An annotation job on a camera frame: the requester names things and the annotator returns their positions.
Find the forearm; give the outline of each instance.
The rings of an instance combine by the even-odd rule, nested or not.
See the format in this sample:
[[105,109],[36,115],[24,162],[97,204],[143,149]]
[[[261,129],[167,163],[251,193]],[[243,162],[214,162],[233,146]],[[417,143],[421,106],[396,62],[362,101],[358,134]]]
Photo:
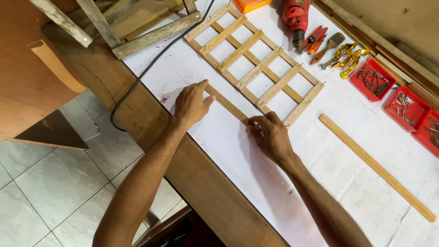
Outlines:
[[298,156],[282,161],[320,233],[330,247],[371,247],[371,243],[346,210],[314,179]]
[[96,231],[94,246],[130,246],[187,128],[177,118],[119,186]]

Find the wall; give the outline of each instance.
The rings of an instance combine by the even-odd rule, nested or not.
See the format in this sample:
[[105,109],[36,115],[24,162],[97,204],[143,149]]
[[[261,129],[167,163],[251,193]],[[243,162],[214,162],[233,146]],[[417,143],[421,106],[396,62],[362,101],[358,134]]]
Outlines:
[[[52,0],[65,13],[79,8],[75,0]],[[77,93],[66,87],[30,50],[45,40],[49,22],[28,0],[0,1],[0,139],[13,138]]]
[[438,0],[335,0],[390,42],[400,40],[439,65]]

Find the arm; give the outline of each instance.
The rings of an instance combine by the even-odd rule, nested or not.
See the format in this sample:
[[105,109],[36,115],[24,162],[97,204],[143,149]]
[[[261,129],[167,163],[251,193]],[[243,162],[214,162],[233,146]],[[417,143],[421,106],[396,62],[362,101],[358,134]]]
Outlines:
[[185,87],[177,97],[175,114],[167,127],[119,186],[94,234],[93,246],[131,246],[178,144],[215,100],[215,96],[209,96],[203,101],[208,82]]
[[293,152],[288,130],[276,113],[252,117],[250,123],[247,131],[261,151],[291,179],[326,243],[330,247],[372,247],[354,219],[314,179]]

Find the hand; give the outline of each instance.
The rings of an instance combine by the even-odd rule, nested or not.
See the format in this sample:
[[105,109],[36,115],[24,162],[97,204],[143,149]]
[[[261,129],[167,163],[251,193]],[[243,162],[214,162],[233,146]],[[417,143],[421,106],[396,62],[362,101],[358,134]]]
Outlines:
[[209,80],[187,86],[180,92],[175,101],[174,117],[189,129],[194,123],[200,121],[209,111],[209,107],[215,100],[215,96],[209,96],[203,100],[203,91]]
[[251,117],[246,131],[252,134],[262,153],[281,168],[296,156],[288,137],[288,129],[275,112]]

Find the tile floor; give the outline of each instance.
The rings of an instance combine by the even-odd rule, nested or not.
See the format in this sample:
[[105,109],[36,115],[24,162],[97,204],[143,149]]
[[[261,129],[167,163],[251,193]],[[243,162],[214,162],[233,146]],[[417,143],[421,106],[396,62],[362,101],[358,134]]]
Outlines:
[[[0,141],[0,247],[91,246],[116,189],[144,154],[111,125],[90,90],[61,111],[87,152]],[[148,215],[163,222],[185,206],[162,179]],[[133,243],[150,222],[145,218]]]

